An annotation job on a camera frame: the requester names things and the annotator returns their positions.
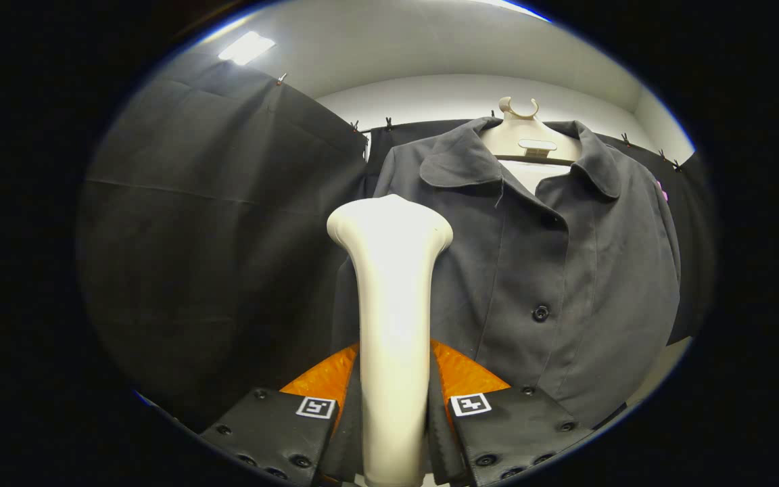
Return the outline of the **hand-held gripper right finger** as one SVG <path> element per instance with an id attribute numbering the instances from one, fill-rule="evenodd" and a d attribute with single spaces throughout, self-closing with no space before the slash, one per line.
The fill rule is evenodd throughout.
<path id="1" fill-rule="evenodd" d="M 430 348 L 429 461 L 436 484 L 495 486 L 593 434 L 535 386 L 511 386 L 437 340 Z"/>

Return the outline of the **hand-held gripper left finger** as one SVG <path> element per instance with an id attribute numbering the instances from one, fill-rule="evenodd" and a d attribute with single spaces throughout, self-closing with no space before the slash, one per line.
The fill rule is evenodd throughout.
<path id="1" fill-rule="evenodd" d="M 279 390 L 254 388 L 201 437 L 287 486 L 352 486 L 361 468 L 359 346 L 347 346 Z"/>

